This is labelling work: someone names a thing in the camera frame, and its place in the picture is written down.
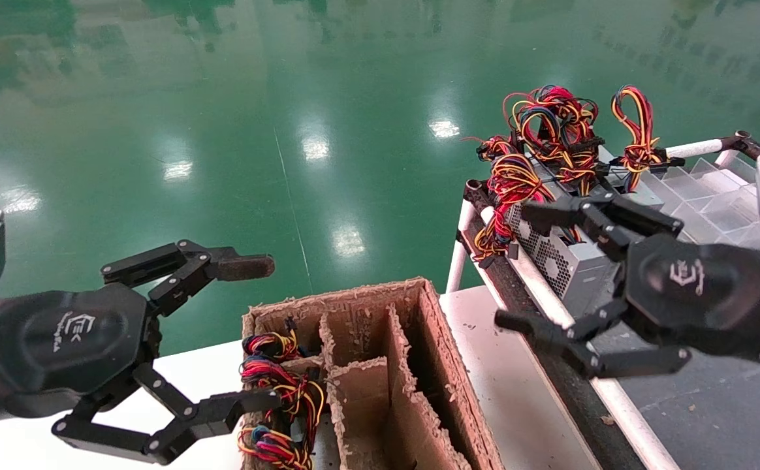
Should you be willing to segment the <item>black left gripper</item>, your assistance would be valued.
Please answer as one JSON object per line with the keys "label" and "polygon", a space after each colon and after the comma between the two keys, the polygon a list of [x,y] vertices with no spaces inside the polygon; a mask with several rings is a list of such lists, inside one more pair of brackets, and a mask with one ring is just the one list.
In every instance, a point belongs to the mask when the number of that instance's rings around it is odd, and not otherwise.
{"label": "black left gripper", "polygon": [[[67,445],[167,466],[197,441],[230,434],[243,415],[279,408],[270,388],[194,403],[153,366],[142,365],[159,354],[156,316],[168,317],[213,280],[264,279],[275,268],[270,254],[240,255],[233,247],[180,240],[103,266],[107,286],[99,290],[2,298],[0,420],[72,410],[52,426]],[[160,283],[148,300],[129,289],[155,280]],[[173,415],[164,428],[147,434],[93,422],[138,387]]]}

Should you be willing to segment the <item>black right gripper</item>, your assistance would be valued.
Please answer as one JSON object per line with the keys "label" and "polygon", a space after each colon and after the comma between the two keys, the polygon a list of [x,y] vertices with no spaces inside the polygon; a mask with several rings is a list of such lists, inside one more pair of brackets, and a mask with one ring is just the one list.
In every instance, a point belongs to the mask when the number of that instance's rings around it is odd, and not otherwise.
{"label": "black right gripper", "polygon": [[[523,334],[586,380],[679,372],[691,360],[681,346],[760,362],[760,250],[681,242],[675,237],[684,222],[616,194],[527,202],[521,217],[545,237],[553,227],[578,227],[608,259],[625,260],[624,300],[614,298],[568,327],[500,309],[497,327]],[[628,232],[648,238],[633,243]],[[661,347],[594,351],[592,339],[622,319]]]}

